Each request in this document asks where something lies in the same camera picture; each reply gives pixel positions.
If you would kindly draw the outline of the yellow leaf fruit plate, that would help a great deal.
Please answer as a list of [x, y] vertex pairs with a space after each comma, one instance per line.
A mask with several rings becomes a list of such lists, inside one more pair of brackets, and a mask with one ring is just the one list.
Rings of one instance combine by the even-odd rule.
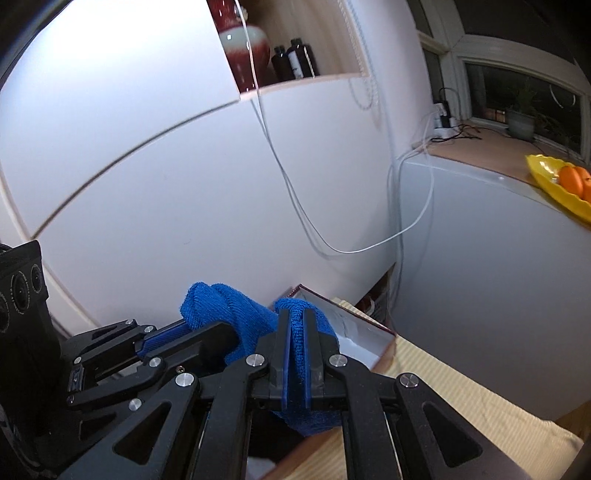
[[575, 167], [574, 164], [541, 154], [527, 155], [526, 162], [531, 175], [547, 195], [580, 220], [590, 223], [590, 203], [559, 182], [560, 171], [564, 167]]

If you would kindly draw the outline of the red white ceramic vase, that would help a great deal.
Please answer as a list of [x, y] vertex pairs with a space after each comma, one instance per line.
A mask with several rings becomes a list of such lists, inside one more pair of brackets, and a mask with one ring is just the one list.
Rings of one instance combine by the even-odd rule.
[[249, 23], [249, 11], [242, 2], [208, 0], [207, 5], [239, 92], [256, 89], [270, 65], [269, 38]]

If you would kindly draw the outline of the left orange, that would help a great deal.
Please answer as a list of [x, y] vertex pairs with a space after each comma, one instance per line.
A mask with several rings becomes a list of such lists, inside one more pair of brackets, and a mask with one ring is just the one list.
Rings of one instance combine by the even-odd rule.
[[583, 178], [578, 167], [563, 166], [558, 173], [558, 183], [568, 193], [582, 198], [584, 194]]

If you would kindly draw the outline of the dark red storage box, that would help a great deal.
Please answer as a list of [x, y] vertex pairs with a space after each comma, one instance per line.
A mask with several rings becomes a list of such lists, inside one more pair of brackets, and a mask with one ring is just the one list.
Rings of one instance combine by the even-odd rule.
[[[338, 298], [328, 299], [304, 285], [287, 297], [307, 301], [324, 312], [339, 339], [342, 354], [386, 372], [394, 361], [396, 334]], [[271, 412], [254, 419], [247, 479], [345, 479], [346, 457], [342, 429], [301, 436]]]

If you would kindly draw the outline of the striped yellow tablecloth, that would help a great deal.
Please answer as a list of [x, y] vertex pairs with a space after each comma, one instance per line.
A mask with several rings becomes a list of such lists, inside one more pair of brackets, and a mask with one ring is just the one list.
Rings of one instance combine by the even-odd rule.
[[271, 398], [310, 437], [280, 462], [304, 478], [527, 479], [529, 472], [423, 379], [370, 369], [314, 305], [276, 302]]

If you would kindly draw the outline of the white power strip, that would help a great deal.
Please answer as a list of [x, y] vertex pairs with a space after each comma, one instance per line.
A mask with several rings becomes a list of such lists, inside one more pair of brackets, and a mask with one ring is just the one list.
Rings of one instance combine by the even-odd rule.
[[461, 134], [458, 120], [452, 115], [449, 102], [442, 100], [434, 104], [434, 134], [436, 143], [451, 140]]

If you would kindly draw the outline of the right orange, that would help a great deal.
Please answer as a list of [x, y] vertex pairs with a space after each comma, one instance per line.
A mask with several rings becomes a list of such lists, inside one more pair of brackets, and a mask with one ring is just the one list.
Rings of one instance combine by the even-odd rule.
[[575, 170], [581, 179], [582, 190], [580, 198], [591, 202], [591, 174], [583, 167], [576, 166]]

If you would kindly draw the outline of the dark bottle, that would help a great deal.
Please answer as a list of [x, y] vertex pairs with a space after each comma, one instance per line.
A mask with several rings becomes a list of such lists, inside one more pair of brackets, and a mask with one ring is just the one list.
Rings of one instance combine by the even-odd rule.
[[290, 67], [297, 80], [318, 77], [317, 61], [311, 46], [304, 43], [301, 38], [290, 40], [290, 48], [287, 49], [287, 58], [290, 60]]
[[277, 81], [287, 82], [294, 80], [294, 71], [291, 68], [290, 58], [288, 58], [287, 50], [283, 45], [274, 47], [274, 55], [271, 58], [271, 63], [273, 64]]

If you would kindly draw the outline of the grey plant pot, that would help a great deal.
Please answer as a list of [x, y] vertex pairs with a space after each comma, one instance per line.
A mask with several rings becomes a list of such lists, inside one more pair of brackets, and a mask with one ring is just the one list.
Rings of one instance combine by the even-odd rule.
[[508, 109], [506, 112], [507, 130], [511, 137], [533, 142], [535, 138], [535, 117]]

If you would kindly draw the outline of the blue terry towel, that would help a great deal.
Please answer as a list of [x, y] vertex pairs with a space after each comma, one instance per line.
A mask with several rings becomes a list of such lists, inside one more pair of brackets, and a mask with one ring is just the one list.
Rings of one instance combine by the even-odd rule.
[[287, 368], [287, 409], [279, 416], [304, 437], [339, 427], [341, 415], [334, 411], [311, 411], [305, 406], [305, 381], [307, 381], [307, 347], [304, 346], [304, 311], [315, 313], [318, 332], [334, 337], [332, 325], [318, 307], [307, 301], [294, 298], [276, 300], [269, 309], [242, 292], [228, 285], [217, 283], [193, 284], [180, 306], [180, 314], [193, 330], [215, 322], [228, 323], [238, 335], [238, 347], [226, 355], [231, 364], [256, 352], [260, 338], [277, 331], [280, 312], [290, 314], [290, 367]]

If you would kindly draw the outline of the orange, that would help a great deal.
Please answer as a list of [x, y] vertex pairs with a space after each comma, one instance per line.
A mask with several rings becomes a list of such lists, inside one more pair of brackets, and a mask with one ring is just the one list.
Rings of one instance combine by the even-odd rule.
[[583, 178], [578, 167], [563, 166], [558, 173], [558, 183], [568, 193], [582, 198], [584, 194]]
[[576, 166], [575, 170], [581, 179], [582, 190], [580, 198], [591, 202], [591, 174], [583, 167]]

